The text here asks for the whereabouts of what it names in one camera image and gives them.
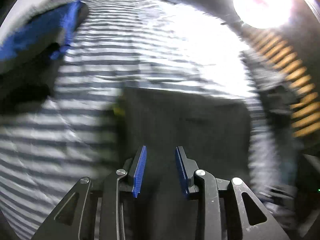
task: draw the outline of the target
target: wrinkled fabric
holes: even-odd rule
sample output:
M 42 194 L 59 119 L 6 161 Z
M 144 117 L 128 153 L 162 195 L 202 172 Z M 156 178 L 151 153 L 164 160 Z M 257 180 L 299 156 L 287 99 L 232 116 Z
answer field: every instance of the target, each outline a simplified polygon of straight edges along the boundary
M 119 167 L 111 107 L 125 85 L 243 100 L 252 119 L 252 184 L 277 181 L 274 137 L 239 58 L 248 46 L 223 21 L 182 0 L 81 1 L 89 16 L 59 68 L 54 97 L 36 113 L 0 118 L 0 208 L 21 239 L 79 178 Z

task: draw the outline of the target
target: black fabric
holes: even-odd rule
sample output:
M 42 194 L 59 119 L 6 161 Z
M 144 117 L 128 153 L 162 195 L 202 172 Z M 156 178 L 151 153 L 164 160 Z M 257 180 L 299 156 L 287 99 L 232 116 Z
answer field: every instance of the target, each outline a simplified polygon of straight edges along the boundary
M 129 149 L 147 146 L 137 199 L 137 239 L 195 239 L 197 202 L 180 189 L 174 151 L 216 178 L 249 185 L 250 116 L 241 100 L 171 91 L 125 88 Z

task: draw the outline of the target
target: blue fabric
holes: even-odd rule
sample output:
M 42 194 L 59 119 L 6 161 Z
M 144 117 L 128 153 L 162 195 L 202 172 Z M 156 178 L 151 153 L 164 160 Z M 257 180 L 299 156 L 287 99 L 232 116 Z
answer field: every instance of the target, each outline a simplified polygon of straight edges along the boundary
M 68 3 L 42 14 L 29 24 L 21 27 L 10 35 L 0 47 L 0 61 L 17 57 L 20 51 L 28 50 L 29 46 L 35 44 L 42 35 L 61 27 L 65 29 L 64 44 L 50 56 L 51 59 L 57 59 L 61 53 L 66 52 L 72 41 L 79 7 L 79 0 Z

